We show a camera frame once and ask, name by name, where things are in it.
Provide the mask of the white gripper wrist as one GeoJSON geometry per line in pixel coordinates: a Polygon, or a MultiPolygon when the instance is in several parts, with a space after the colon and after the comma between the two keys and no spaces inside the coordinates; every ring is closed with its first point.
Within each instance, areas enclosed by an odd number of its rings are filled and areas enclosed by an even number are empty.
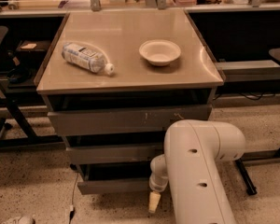
{"type": "Polygon", "coordinates": [[[158,176],[154,173],[150,175],[149,178],[149,187],[151,188],[151,192],[149,193],[148,200],[148,212],[154,214],[159,205],[161,195],[159,192],[165,191],[168,185],[168,178],[163,176],[158,176]]]}

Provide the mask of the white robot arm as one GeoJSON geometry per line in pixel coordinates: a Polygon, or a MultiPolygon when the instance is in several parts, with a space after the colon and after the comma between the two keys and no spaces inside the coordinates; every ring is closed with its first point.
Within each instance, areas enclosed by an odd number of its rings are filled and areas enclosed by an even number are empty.
{"type": "Polygon", "coordinates": [[[168,128],[163,145],[164,153],[150,163],[148,212],[156,211],[161,193],[169,189],[176,224],[236,224],[216,163],[243,156],[240,129],[184,119],[168,128]]]}

